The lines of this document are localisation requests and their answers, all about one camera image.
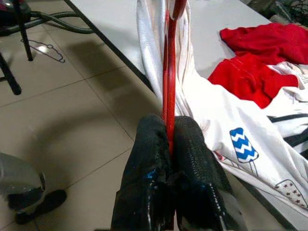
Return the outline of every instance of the blue and white patch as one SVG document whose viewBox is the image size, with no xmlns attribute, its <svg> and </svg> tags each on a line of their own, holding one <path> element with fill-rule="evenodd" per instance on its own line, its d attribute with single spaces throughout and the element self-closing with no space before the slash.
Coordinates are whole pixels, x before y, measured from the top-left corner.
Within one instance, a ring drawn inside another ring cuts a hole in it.
<svg viewBox="0 0 308 231">
<path fill-rule="evenodd" d="M 237 159 L 240 163 L 249 163 L 259 157 L 259 154 L 254 149 L 249 139 L 245 136 L 242 128 L 231 130 L 230 136 Z"/>
</svg>

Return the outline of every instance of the black hose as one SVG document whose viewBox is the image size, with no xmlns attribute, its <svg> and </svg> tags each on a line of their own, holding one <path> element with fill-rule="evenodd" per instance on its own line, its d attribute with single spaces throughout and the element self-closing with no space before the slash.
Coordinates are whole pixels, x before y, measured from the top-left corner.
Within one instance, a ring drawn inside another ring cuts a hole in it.
<svg viewBox="0 0 308 231">
<path fill-rule="evenodd" d="M 53 14 L 46 14 L 38 11 L 32 11 L 31 17 L 35 17 L 36 19 L 25 23 L 26 29 L 32 28 L 34 26 L 43 24 L 48 21 L 53 21 L 59 25 L 52 25 L 59 27 L 61 29 L 65 29 L 71 32 L 80 33 L 80 34 L 92 34 L 93 30 L 90 28 L 81 28 L 78 26 L 71 25 L 59 18 L 65 17 L 79 17 L 79 15 L 75 12 L 60 12 L 60 13 L 53 13 Z M 0 28 L 0 36 L 8 36 L 10 34 L 19 32 L 20 28 L 18 25 Z"/>
</svg>

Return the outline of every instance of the red handle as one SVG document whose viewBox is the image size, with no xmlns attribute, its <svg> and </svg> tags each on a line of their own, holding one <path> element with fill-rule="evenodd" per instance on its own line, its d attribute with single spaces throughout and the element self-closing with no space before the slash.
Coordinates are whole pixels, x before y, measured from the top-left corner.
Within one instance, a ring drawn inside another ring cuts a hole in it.
<svg viewBox="0 0 308 231">
<path fill-rule="evenodd" d="M 175 121 L 175 85 L 176 85 L 176 28 L 177 20 L 185 10 L 187 0 L 171 0 L 172 9 L 169 20 L 166 19 L 168 34 L 165 35 L 164 63 L 163 63 L 163 114 L 169 140 L 170 155 L 173 155 L 173 135 Z"/>
</svg>

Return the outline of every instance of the beige floor tile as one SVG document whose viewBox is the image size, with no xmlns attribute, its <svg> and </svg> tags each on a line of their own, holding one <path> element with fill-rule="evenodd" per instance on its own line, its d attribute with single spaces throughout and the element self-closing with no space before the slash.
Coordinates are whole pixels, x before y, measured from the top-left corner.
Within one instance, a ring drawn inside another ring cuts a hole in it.
<svg viewBox="0 0 308 231">
<path fill-rule="evenodd" d="M 237 178 L 234 175 L 232 175 L 231 173 L 227 171 L 225 171 L 225 173 L 233 189 L 234 195 L 237 196 L 244 186 L 237 180 Z"/>
<path fill-rule="evenodd" d="M 13 223 L 5 227 L 1 231 L 39 231 L 39 230 L 35 226 L 34 222 L 30 222 L 26 225 L 17 225 L 16 223 Z"/>
<path fill-rule="evenodd" d="M 249 231 L 285 230 L 246 188 L 241 189 L 237 195 L 237 200 Z"/>
<path fill-rule="evenodd" d="M 109 228 L 116 192 L 130 150 L 67 189 L 67 201 L 36 219 L 40 231 Z"/>
<path fill-rule="evenodd" d="M 81 27 L 81 28 L 89 28 L 88 25 L 81 18 L 69 17 L 69 18 L 60 18 L 60 19 L 65 21 L 65 22 L 67 22 L 67 23 L 69 23 L 69 24 L 71 24 L 71 25 L 74 25 L 74 26 L 78 26 L 78 27 Z M 53 22 L 50 21 L 48 23 L 42 24 L 42 27 L 45 30 L 48 30 L 48 31 L 49 30 L 58 30 L 59 29 L 58 27 L 49 25 L 50 23 L 53 23 Z"/>
<path fill-rule="evenodd" d="M 45 28 L 43 27 L 43 25 L 37 25 L 31 28 L 27 29 L 27 34 L 32 34 L 32 33 L 37 33 L 37 32 L 43 32 L 45 31 Z"/>
<path fill-rule="evenodd" d="M 44 13 L 57 13 L 73 11 L 63 0 L 27 0 L 32 11 Z"/>
<path fill-rule="evenodd" d="M 7 82 L 1 82 L 0 106 L 29 98 L 83 79 L 81 74 L 70 63 L 68 58 L 64 55 L 61 49 L 59 49 L 47 32 L 29 34 L 28 37 L 32 40 L 30 41 L 31 46 L 40 47 L 40 49 L 47 49 L 48 54 L 57 60 L 60 60 L 61 58 L 57 53 L 59 52 L 63 56 L 65 62 L 61 63 L 34 49 L 31 49 L 34 61 L 29 62 L 26 57 L 24 45 L 21 42 L 20 34 L 0 38 L 0 51 L 22 88 L 22 94 L 16 96 L 12 93 Z M 48 49 L 46 48 L 46 45 L 37 42 L 42 42 L 47 45 L 50 44 L 57 51 L 54 49 Z"/>
<path fill-rule="evenodd" d="M 65 30 L 52 30 L 49 34 L 84 78 L 125 66 L 95 34 L 83 35 Z"/>
<path fill-rule="evenodd" d="M 149 113 L 160 115 L 157 97 L 128 67 L 87 81 L 133 139 L 141 117 Z"/>
<path fill-rule="evenodd" d="M 65 188 L 132 146 L 84 81 L 0 108 L 0 151 L 29 161 L 48 191 Z"/>
</svg>

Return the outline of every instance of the white table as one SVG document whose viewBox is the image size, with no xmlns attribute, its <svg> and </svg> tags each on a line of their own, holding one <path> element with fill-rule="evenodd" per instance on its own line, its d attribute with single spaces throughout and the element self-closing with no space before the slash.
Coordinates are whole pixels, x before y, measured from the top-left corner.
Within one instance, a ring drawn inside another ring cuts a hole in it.
<svg viewBox="0 0 308 231">
<path fill-rule="evenodd" d="M 136 5 L 137 0 L 65 0 L 95 33 L 125 62 L 145 83 L 139 48 Z M 258 26 L 269 21 L 239 0 L 189 0 L 192 9 L 192 44 L 196 68 L 208 78 L 218 63 L 234 53 L 221 41 L 219 31 L 229 27 Z M 245 187 L 285 227 L 307 230 L 308 219 L 280 203 L 271 195 L 252 186 Z"/>
</svg>

